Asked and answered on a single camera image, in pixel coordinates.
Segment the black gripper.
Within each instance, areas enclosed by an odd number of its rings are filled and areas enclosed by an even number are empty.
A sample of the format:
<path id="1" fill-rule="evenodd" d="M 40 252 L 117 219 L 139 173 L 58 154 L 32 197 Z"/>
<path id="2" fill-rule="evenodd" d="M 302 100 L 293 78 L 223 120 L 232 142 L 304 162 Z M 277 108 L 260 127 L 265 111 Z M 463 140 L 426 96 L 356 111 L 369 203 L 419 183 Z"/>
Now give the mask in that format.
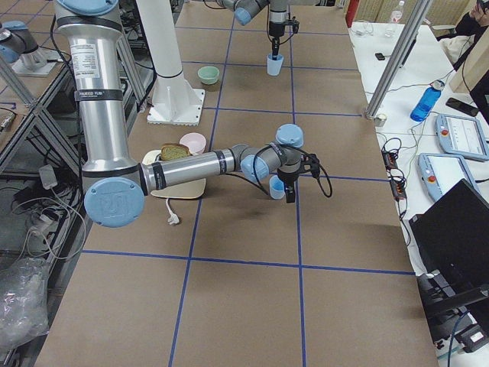
<path id="1" fill-rule="evenodd" d="M 288 11 L 270 10 L 268 12 L 267 33 L 271 36 L 272 60 L 278 60 L 280 49 L 279 37 L 284 36 L 286 26 L 291 26 L 293 33 L 296 34 L 299 30 L 300 23 L 295 16 L 291 17 Z"/>
<path id="2" fill-rule="evenodd" d="M 287 203 L 295 202 L 295 182 L 299 175 L 310 173 L 313 178 L 319 178 L 319 159 L 315 154 L 298 152 L 291 163 L 277 169 L 278 178 L 284 183 L 284 193 Z"/>

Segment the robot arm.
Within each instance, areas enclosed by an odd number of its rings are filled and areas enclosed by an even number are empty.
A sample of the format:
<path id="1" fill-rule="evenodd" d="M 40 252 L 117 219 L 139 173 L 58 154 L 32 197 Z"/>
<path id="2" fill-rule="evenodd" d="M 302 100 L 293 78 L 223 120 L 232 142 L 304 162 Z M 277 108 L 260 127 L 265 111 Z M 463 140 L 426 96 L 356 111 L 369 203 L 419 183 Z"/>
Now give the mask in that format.
<path id="1" fill-rule="evenodd" d="M 58 1 L 55 12 L 58 28 L 70 42 L 88 155 L 82 171 L 84 206 L 93 222 L 126 226 L 140 216 L 150 192 L 233 171 L 254 184 L 277 173 L 288 202 L 295 200 L 299 175 L 319 177 L 319 159 L 303 150 L 303 131 L 292 124 L 280 126 L 262 148 L 236 145 L 194 155 L 184 145 L 166 143 L 153 162 L 134 160 L 118 73 L 117 45 L 123 37 L 118 3 Z"/>
<path id="2" fill-rule="evenodd" d="M 295 16 L 290 15 L 291 5 L 317 6 L 323 5 L 324 1 L 314 0 L 235 0 L 235 1 L 215 1 L 214 10 L 227 9 L 232 11 L 235 20 L 242 26 L 250 23 L 263 10 L 267 11 L 267 37 L 271 43 L 270 59 L 279 60 L 281 40 L 285 36 L 286 27 L 291 27 L 291 35 L 297 34 L 300 22 Z"/>

